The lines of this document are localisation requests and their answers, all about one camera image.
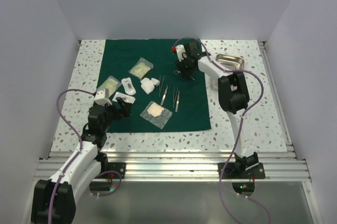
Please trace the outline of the steel forceps scissors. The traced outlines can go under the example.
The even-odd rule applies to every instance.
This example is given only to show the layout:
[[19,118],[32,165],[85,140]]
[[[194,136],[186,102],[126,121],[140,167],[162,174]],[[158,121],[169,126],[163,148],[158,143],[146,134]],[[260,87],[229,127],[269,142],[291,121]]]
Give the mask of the steel forceps scissors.
[[181,72],[178,71],[178,70],[174,70],[173,73],[174,73],[175,75],[178,75],[178,74],[180,74]]

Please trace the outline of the white gauze pad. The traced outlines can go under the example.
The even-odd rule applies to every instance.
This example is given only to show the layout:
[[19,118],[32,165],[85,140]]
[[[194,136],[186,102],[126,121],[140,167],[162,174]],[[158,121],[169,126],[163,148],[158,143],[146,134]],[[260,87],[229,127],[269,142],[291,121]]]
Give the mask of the white gauze pad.
[[144,90],[144,92],[146,94],[150,94],[151,92],[153,92],[155,87],[159,85],[160,81],[155,78],[149,79],[145,77],[140,81],[140,83],[141,83],[141,88]]

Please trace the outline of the thin dark tweezers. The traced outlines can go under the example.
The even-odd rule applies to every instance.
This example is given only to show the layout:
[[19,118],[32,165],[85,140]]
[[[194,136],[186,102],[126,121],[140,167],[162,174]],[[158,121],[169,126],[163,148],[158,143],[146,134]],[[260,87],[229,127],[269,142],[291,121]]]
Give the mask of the thin dark tweezers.
[[160,79],[159,79],[159,97],[161,96],[163,82],[164,82],[164,75],[160,75]]

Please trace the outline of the long thin tweezers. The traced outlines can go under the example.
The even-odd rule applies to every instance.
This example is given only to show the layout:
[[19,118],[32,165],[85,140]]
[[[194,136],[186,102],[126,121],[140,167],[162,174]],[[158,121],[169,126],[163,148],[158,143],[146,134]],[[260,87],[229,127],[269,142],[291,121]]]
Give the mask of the long thin tweezers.
[[178,94],[178,87],[174,86],[174,90],[173,90],[173,108],[175,108],[177,94]]

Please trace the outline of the curved steel tweezers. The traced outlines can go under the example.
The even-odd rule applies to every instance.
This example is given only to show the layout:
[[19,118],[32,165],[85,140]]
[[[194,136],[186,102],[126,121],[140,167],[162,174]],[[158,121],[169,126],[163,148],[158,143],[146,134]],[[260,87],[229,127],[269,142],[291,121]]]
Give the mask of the curved steel tweezers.
[[164,91],[164,93],[163,93],[163,96],[162,96],[161,104],[160,104],[160,105],[163,105],[163,104],[164,104],[164,101],[165,101],[165,98],[166,98],[166,94],[167,94],[167,90],[168,90],[168,85],[166,85],[166,88],[165,88],[165,91]]

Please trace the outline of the short steel tweezers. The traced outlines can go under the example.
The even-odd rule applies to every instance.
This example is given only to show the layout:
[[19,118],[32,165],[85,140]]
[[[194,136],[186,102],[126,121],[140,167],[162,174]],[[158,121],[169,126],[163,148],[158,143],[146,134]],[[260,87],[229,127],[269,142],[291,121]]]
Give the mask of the short steel tweezers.
[[176,98],[175,98],[175,112],[178,112],[179,102],[180,102],[180,92],[177,91]]

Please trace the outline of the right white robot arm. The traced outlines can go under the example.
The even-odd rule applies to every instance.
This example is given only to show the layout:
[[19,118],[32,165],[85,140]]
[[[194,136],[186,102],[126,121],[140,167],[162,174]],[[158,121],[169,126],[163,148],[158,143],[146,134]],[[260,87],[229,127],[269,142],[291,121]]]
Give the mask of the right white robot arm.
[[175,65],[183,78],[189,78],[196,71],[217,80],[217,93],[220,107],[230,119],[235,136],[233,173],[241,178],[248,177],[259,161],[257,153],[248,140],[250,130],[243,126],[249,108],[249,91],[242,70],[227,70],[223,65],[211,58],[206,48],[200,48],[198,40],[183,45],[174,43],[172,53],[177,55]]

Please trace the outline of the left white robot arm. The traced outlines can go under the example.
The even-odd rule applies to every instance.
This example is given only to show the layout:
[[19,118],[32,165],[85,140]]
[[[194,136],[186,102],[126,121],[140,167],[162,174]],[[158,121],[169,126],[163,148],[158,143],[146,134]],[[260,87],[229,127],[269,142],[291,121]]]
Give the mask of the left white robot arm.
[[110,168],[107,155],[101,152],[112,122],[131,115],[132,104],[122,98],[117,98],[117,102],[119,106],[111,102],[93,104],[72,155],[47,180],[38,180],[33,194],[31,223],[72,223],[76,205],[92,180],[103,177],[123,179],[119,171]]

